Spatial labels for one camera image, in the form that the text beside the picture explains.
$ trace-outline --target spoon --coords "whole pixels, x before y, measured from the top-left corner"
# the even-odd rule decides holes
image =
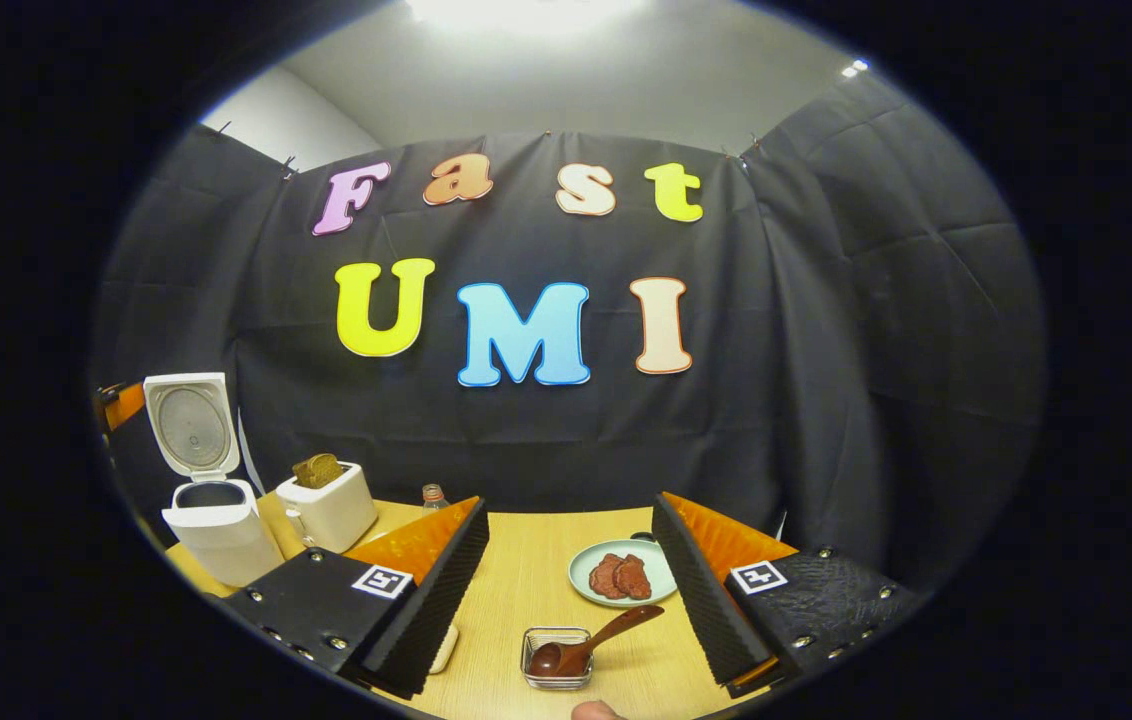
[[[661,615],[663,615],[663,609],[658,605],[640,605],[607,623],[588,642],[578,644],[548,643],[530,657],[530,674],[539,676],[539,678],[578,678],[584,674],[584,667],[588,666],[588,660],[593,654],[593,648]]]

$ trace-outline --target white appliance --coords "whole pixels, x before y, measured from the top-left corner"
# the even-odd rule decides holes
[[[174,489],[162,518],[220,583],[242,588],[282,564],[255,492],[226,472],[241,461],[223,372],[154,375],[144,404],[170,469],[191,478]]]
[[[301,541],[334,552],[352,547],[379,516],[361,466],[342,461],[338,464],[345,471],[324,487],[302,487],[292,475],[274,491]]]

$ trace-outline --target plate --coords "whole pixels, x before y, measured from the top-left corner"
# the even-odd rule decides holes
[[[650,597],[648,600],[633,600],[631,597],[621,600],[611,600],[604,594],[593,592],[593,588],[588,586],[588,575],[593,568],[601,565],[607,552],[615,552],[620,557],[626,555],[638,556],[644,563],[644,571],[650,582]],[[674,582],[672,572],[668,569],[668,560],[663,559],[663,548],[659,543],[650,541],[636,541],[636,539],[624,539],[624,541],[607,541],[581,550],[571,560],[571,584],[581,595],[592,600],[598,605],[611,607],[633,607],[635,605],[650,605],[659,602],[677,591],[677,583]]]

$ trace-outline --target small glass dish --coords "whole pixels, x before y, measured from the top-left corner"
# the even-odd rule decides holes
[[[593,659],[588,660],[584,674],[578,678],[543,678],[543,676],[530,674],[530,657],[539,648],[548,643],[578,644],[592,638],[593,634],[584,628],[531,628],[521,640],[521,675],[524,676],[530,687],[546,691],[578,691],[593,678]]]

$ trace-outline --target plastic bottle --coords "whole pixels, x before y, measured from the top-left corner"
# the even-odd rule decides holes
[[[446,496],[441,495],[441,486],[424,486],[424,515],[428,515],[429,512],[437,512],[443,509],[443,507],[448,506],[451,506],[451,503],[446,502]]]

